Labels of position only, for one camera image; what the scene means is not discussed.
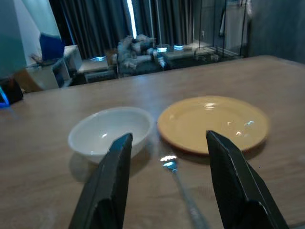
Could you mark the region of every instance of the metal fork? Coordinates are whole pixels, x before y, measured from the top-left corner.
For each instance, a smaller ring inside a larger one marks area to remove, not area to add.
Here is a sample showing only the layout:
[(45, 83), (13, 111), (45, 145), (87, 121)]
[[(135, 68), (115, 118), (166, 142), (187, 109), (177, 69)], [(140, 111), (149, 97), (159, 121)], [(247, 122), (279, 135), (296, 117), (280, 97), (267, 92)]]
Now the metal fork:
[(190, 194), (187, 192), (186, 188), (182, 184), (180, 177), (178, 175), (178, 162), (177, 162), (177, 156), (175, 154), (170, 154), (167, 156), (164, 156), (160, 159), (162, 165), (164, 168), (171, 171), (173, 174), (173, 177), (175, 178), (176, 183), (178, 184), (181, 193), (183, 195), (183, 198), (185, 200), (185, 203), (187, 205), (187, 209), (189, 211), (192, 223), (194, 225), (194, 228), (196, 229), (208, 229), (208, 223), (206, 219), (201, 214), (199, 208), (191, 198)]

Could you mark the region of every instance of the wall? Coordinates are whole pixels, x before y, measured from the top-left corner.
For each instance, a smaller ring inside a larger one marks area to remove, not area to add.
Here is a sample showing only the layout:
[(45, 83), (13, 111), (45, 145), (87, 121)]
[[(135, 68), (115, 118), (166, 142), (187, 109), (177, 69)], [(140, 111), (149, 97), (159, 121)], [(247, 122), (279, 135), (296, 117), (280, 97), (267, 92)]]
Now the wall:
[(14, 1), (1, 0), (0, 22), (0, 78), (3, 78), (26, 65)]
[(219, 36), (219, 30), (221, 25), (221, 19), (224, 9), (225, 0), (202, 0), (202, 13), (201, 13), (201, 29), (200, 27), (200, 1), (193, 0), (194, 11), (194, 39), (199, 40), (201, 35), (201, 41), (209, 45), (222, 47), (223, 38)]
[(300, 0), (252, 0), (253, 18), (250, 36), (250, 55), (274, 55), (300, 61), (297, 49), (305, 48), (299, 33)]
[(23, 4), (22, 0), (14, 0), (21, 40), (23, 45), (24, 58), (27, 65), (33, 63), (30, 58), (31, 54), (40, 55), (40, 30), (32, 19), (29, 11)]
[(60, 36), (49, 0), (22, 0), (42, 33)]
[(41, 32), (60, 36), (48, 0), (1, 0), (0, 78), (32, 63)]

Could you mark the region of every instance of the wooden table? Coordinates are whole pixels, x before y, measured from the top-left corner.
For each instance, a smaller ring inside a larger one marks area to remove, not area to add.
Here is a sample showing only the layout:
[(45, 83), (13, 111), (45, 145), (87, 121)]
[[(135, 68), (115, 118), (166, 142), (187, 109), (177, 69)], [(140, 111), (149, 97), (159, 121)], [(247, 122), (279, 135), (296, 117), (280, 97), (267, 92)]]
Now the wooden table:
[[(241, 99), (268, 115), (270, 136), (249, 163), (287, 223), (305, 224), (305, 67), (256, 57), (27, 94), (0, 110), (0, 228), (68, 227), (95, 168), (67, 144), (81, 119), (136, 106), (157, 120), (170, 104), (204, 95)], [(125, 229), (192, 228), (171, 174), (158, 161), (164, 151), (155, 128), (145, 150), (132, 159)], [(179, 162), (182, 181), (211, 228), (221, 229), (208, 159), (183, 156)]]

